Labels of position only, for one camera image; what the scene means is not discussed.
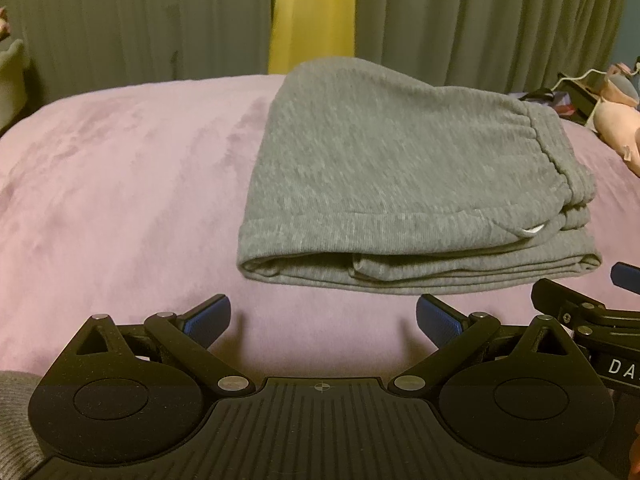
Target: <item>white cable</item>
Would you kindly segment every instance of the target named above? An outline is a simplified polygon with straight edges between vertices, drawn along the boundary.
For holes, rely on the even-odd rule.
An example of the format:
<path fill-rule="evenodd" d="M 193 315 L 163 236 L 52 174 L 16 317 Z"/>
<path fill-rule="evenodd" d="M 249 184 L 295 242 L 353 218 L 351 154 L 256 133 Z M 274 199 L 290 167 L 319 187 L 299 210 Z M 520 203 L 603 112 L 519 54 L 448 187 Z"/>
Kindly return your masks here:
<path fill-rule="evenodd" d="M 587 72 L 585 72 L 583 75 L 581 75 L 580 77 L 561 77 L 558 82 L 556 83 L 556 85 L 551 89 L 552 92 L 555 92 L 556 89 L 560 86 L 560 83 L 562 81 L 580 81 L 580 79 L 584 79 L 585 77 L 587 77 L 590 73 L 592 72 L 597 72 L 598 74 L 603 74 L 606 75 L 606 72 L 602 72 L 601 70 L 596 70 L 594 68 L 591 68 L 590 70 L 587 70 Z M 629 74 L 630 76 L 635 76 L 637 73 L 640 72 L 640 62 L 636 63 L 636 69 Z"/>

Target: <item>yellow curtain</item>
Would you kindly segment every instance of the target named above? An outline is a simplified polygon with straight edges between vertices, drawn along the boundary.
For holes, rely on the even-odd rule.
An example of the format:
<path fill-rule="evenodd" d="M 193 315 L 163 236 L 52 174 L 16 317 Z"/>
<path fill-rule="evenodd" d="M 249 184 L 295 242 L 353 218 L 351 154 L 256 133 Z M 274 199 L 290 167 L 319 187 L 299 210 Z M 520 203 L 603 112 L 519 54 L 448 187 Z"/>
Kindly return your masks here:
<path fill-rule="evenodd" d="M 325 56 L 354 56 L 356 0 L 275 0 L 269 73 Z"/>

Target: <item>pink bedspread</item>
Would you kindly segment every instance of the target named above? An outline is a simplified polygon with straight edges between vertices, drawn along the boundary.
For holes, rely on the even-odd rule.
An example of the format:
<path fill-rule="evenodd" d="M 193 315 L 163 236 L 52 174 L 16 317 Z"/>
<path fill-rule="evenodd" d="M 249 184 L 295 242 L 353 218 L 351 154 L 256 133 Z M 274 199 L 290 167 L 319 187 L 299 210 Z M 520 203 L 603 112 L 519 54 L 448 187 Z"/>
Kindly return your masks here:
<path fill-rule="evenodd" d="M 0 369 L 43 374 L 91 314 L 137 323 L 219 292 L 233 316 L 212 351 L 257 382 L 386 382 L 433 351 L 415 322 L 417 298 L 268 285 L 236 269 L 249 177 L 281 82 L 94 92 L 43 108 L 0 139 Z M 598 178 L 590 229 L 604 264 L 561 281 L 609 308 L 638 309 L 609 269 L 640 262 L 640 180 L 593 134 L 565 126 Z M 529 294 L 527 285 L 444 300 L 528 324 Z"/>

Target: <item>folded clothing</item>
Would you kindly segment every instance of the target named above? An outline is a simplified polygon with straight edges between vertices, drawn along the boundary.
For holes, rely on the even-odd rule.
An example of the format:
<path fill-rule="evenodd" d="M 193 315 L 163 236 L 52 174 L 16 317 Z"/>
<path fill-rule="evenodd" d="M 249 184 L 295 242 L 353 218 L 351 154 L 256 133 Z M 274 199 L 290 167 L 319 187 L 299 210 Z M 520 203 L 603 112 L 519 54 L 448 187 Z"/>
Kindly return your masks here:
<path fill-rule="evenodd" d="M 238 238 L 248 278 L 456 294 L 602 262 L 595 180 L 549 107 L 353 58 L 286 76 Z"/>

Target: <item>curtain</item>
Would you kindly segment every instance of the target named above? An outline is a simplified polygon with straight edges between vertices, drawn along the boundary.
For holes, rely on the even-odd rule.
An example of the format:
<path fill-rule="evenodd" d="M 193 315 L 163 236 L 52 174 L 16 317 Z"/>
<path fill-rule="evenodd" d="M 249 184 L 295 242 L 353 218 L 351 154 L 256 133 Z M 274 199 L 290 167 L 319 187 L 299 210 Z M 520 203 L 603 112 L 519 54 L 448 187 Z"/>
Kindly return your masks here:
<path fill-rule="evenodd" d="M 353 56 L 355 0 L 275 0 L 269 72 L 284 74 L 300 62 Z"/>
<path fill-rule="evenodd" d="M 97 89 L 266 73 L 271 0 L 0 0 L 37 107 Z"/>
<path fill-rule="evenodd" d="M 432 85 L 497 92 L 606 69 L 623 0 L 356 0 L 355 54 Z"/>

